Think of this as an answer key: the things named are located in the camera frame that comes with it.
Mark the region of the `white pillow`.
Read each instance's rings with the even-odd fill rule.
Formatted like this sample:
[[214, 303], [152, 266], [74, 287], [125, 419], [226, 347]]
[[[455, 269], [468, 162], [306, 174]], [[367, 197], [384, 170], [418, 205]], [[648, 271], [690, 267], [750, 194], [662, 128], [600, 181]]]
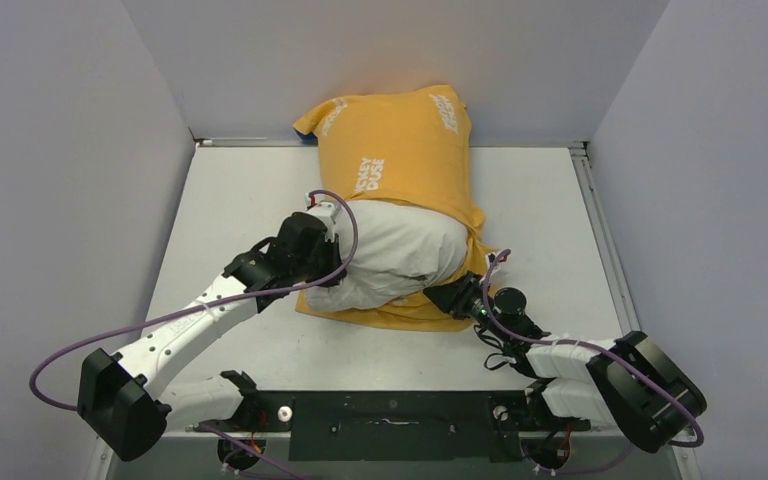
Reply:
[[349, 310], [371, 311], [391, 302], [402, 306], [407, 297], [451, 277], [463, 266], [468, 230], [457, 220], [416, 206], [376, 200], [349, 203], [349, 215], [337, 214], [340, 258], [356, 252], [346, 276], [333, 287], [314, 287], [300, 295], [300, 306], [315, 314]]

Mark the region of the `yellow and blue pillowcase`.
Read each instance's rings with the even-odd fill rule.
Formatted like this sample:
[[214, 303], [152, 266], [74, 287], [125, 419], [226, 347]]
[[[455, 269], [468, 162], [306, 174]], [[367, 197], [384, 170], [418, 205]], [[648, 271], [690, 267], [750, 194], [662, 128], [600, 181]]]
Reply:
[[[483, 274], [491, 248], [482, 241], [485, 215], [471, 189], [471, 120], [448, 85], [407, 93], [348, 95], [327, 100], [294, 123], [296, 134], [316, 144], [322, 185], [349, 205], [376, 200], [445, 214], [468, 230], [464, 264], [448, 279]], [[371, 311], [299, 313], [373, 328], [459, 332], [467, 322], [438, 310], [423, 290]]]

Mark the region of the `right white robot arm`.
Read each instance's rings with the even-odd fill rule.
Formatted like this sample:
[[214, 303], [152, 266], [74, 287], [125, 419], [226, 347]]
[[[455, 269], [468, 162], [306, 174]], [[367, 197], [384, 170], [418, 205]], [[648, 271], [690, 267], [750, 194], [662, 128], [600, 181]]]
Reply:
[[694, 429], [708, 408], [702, 391], [642, 331], [601, 341], [552, 335], [527, 315], [522, 291], [492, 293], [473, 272], [423, 294], [442, 313], [474, 321], [514, 370], [534, 379], [525, 414], [539, 428], [587, 421], [616, 428], [655, 453]]

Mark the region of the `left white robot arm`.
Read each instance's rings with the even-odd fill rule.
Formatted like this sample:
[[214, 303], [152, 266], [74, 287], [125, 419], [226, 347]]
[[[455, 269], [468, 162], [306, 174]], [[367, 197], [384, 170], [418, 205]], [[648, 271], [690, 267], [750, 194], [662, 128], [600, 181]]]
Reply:
[[169, 430], [222, 420], [234, 430], [256, 421], [253, 381], [225, 371], [201, 383], [173, 379], [236, 325], [304, 288], [345, 275], [336, 219], [322, 202], [294, 212], [278, 233], [237, 255], [183, 310], [113, 353], [97, 349], [81, 366], [77, 413], [122, 461], [147, 453]]

